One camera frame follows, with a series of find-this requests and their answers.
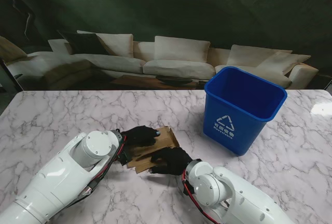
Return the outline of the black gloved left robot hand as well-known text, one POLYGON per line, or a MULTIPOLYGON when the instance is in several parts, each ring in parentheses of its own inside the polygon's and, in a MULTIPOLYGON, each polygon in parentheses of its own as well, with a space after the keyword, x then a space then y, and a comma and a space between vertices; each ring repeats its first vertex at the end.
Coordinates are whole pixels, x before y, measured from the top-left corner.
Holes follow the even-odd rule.
POLYGON ((161 132, 143 125, 134 127, 128 131, 123 131, 120 134, 122 137, 126 138, 126 146, 146 147, 154 145, 156 137, 160 136, 161 132))

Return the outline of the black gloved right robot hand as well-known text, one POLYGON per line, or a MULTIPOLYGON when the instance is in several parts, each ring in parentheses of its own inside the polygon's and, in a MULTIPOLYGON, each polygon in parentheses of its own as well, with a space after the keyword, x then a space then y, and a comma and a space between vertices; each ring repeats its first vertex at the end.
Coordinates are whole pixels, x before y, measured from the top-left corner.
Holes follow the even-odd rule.
POLYGON ((148 170, 151 174, 179 176, 193 159, 180 147, 166 147, 154 152, 150 161, 157 164, 148 170))

